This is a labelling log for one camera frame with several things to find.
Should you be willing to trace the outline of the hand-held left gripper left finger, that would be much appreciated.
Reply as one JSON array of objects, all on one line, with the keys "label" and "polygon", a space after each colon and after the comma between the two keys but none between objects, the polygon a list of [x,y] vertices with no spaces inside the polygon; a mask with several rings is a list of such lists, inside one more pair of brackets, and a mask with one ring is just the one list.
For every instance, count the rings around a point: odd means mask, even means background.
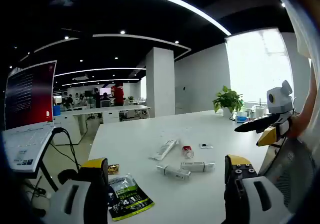
[{"label": "hand-held left gripper left finger", "polygon": [[108,160],[92,159],[78,171],[58,174],[60,188],[49,206],[49,223],[107,223]]}]

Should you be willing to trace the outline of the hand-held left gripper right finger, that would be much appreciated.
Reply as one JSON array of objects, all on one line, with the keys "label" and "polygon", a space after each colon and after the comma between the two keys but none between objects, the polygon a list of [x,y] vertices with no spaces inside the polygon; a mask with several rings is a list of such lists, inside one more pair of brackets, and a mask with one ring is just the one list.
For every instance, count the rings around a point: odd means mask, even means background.
[{"label": "hand-held left gripper right finger", "polygon": [[249,160],[225,156],[224,223],[286,223],[292,216],[284,195]]}]

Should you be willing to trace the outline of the person's right hand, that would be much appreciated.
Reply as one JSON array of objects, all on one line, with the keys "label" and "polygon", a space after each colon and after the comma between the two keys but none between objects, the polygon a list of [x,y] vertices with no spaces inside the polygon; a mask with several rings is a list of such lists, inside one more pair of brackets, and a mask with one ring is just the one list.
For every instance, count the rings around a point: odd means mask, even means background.
[{"label": "person's right hand", "polygon": [[287,132],[288,138],[298,137],[304,130],[304,119],[301,115],[294,115],[290,118],[291,126]]}]

